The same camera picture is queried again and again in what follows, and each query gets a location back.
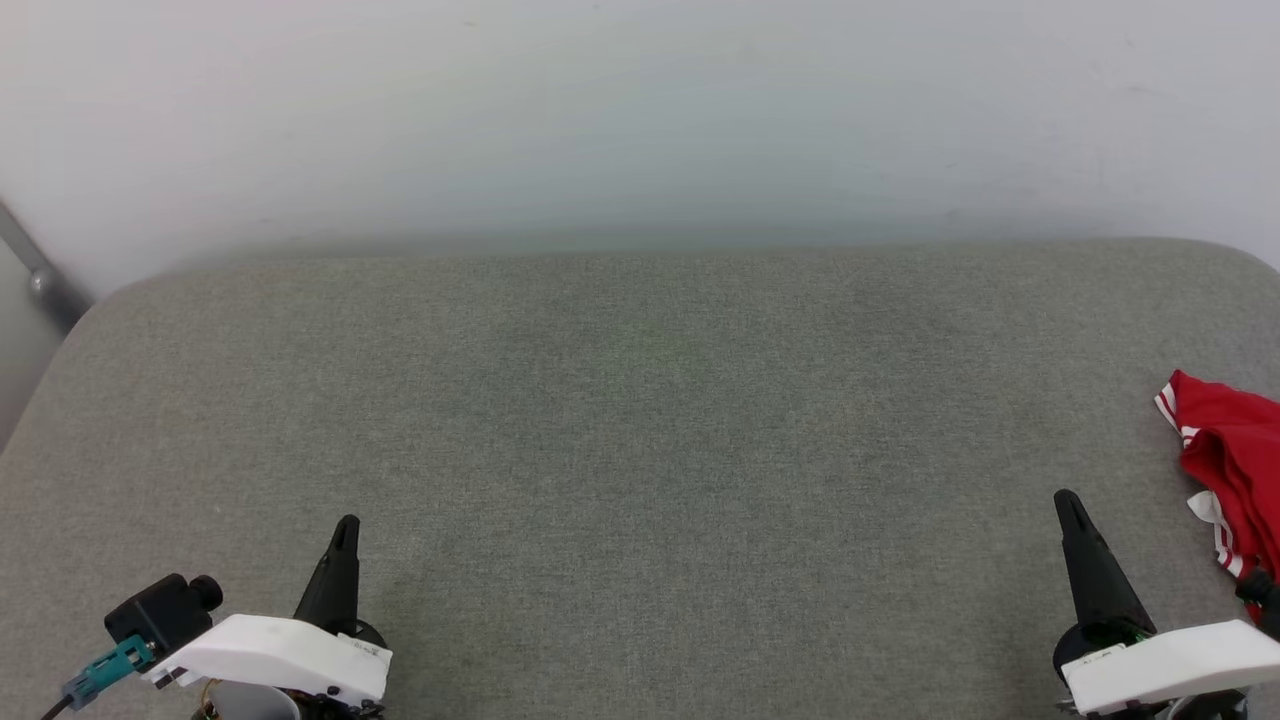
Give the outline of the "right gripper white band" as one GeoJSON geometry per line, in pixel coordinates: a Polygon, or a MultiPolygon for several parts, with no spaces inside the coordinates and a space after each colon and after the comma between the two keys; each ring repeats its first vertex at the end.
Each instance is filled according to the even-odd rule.
{"type": "Polygon", "coordinates": [[[1053,495],[1078,630],[1055,666],[1078,717],[1247,717],[1251,689],[1277,682],[1279,644],[1240,620],[1157,634],[1117,559],[1070,489],[1053,495]],[[1070,656],[1083,637],[1151,637],[1070,656]]]}

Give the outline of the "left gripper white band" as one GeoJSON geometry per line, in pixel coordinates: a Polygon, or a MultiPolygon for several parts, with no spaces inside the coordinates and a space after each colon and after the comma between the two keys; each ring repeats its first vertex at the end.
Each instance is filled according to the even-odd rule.
{"type": "Polygon", "coordinates": [[[196,685],[196,719],[381,719],[393,653],[358,615],[360,519],[344,515],[293,619],[236,614],[143,674],[196,685]]]}

